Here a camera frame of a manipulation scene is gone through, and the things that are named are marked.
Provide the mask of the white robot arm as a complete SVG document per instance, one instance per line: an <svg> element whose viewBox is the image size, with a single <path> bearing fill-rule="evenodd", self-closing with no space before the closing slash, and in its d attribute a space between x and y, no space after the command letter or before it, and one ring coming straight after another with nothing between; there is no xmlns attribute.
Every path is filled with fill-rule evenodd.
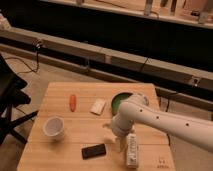
<svg viewBox="0 0 213 171"><path fill-rule="evenodd" d="M163 112L148 105L145 95L134 93L122 100L108 127L117 137L126 137L133 125L144 124L213 153L213 122Z"/></svg>

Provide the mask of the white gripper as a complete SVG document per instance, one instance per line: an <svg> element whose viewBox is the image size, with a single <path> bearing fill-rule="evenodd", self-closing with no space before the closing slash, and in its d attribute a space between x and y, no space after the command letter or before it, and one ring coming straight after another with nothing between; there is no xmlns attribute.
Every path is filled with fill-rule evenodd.
<svg viewBox="0 0 213 171"><path fill-rule="evenodd" d="M103 141L105 144L114 144L115 140L117 142L117 152L121 153L124 150L125 147L125 139L127 136L127 132L123 129L121 129L116 124L112 123L105 123L103 125L104 128L109 129L115 136L114 137L104 137Z"/></svg>

